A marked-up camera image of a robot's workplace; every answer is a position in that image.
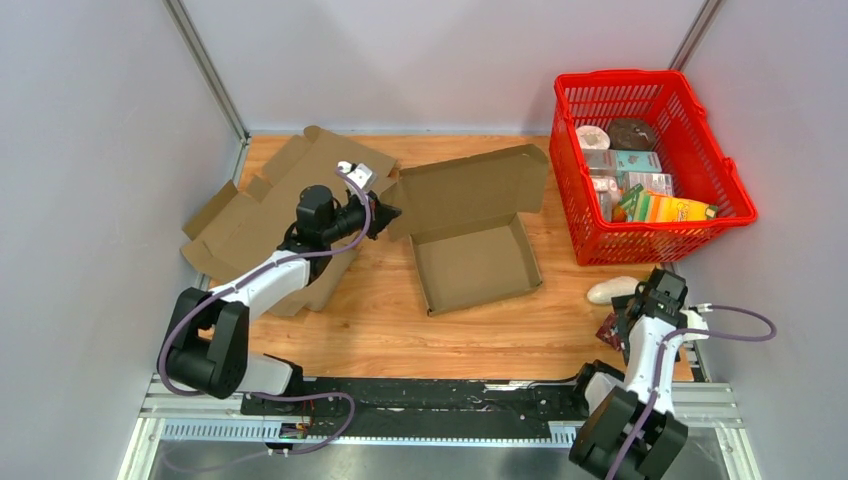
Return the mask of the brown cardboard box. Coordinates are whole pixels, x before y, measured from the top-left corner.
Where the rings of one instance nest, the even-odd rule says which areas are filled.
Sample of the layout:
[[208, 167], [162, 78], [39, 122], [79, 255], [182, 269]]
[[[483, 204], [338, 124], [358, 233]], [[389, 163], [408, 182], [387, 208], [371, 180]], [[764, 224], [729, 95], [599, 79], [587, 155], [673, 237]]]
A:
[[547, 155], [533, 144], [403, 168], [380, 196], [401, 214], [430, 316], [531, 294], [543, 279], [521, 221], [538, 213]]

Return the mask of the brown cardboard sheet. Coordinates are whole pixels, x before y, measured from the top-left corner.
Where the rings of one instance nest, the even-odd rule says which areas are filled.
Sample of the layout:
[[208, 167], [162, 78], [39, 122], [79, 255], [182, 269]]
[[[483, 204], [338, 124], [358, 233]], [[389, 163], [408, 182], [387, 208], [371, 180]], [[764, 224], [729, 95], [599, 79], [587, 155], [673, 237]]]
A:
[[282, 243], [295, 220], [301, 191], [325, 185], [342, 200], [344, 182], [335, 175], [340, 161], [363, 163], [377, 174], [373, 190], [390, 185], [397, 160], [318, 126], [296, 135], [264, 165], [241, 192], [229, 181], [186, 223], [184, 258], [198, 272], [223, 284], [260, 265]]

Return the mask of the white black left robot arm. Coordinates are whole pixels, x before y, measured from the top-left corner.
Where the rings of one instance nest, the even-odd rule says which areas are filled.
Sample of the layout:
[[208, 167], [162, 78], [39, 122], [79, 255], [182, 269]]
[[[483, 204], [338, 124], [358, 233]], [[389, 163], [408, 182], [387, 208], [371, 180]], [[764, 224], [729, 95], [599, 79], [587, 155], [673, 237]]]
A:
[[165, 388], [181, 396], [220, 399], [248, 393], [267, 398], [283, 415], [299, 411], [306, 390], [293, 379], [294, 365], [249, 353], [251, 323], [313, 284], [334, 256], [347, 252], [335, 248], [335, 242], [352, 236], [357, 246], [364, 238], [374, 239], [401, 214], [357, 186], [349, 187], [344, 205], [323, 185], [303, 190], [294, 222], [265, 261], [229, 283], [211, 290], [191, 287], [178, 296], [157, 359]]

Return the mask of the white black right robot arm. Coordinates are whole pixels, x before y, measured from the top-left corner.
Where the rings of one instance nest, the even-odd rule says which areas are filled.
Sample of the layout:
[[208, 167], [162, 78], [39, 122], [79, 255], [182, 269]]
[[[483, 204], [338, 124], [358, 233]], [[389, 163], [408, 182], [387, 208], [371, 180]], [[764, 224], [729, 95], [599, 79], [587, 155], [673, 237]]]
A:
[[596, 479], [660, 479], [687, 441], [672, 400], [687, 293], [682, 277], [656, 268], [632, 294], [613, 301], [627, 336], [626, 369], [587, 364], [570, 391], [572, 409], [587, 420], [569, 459]]

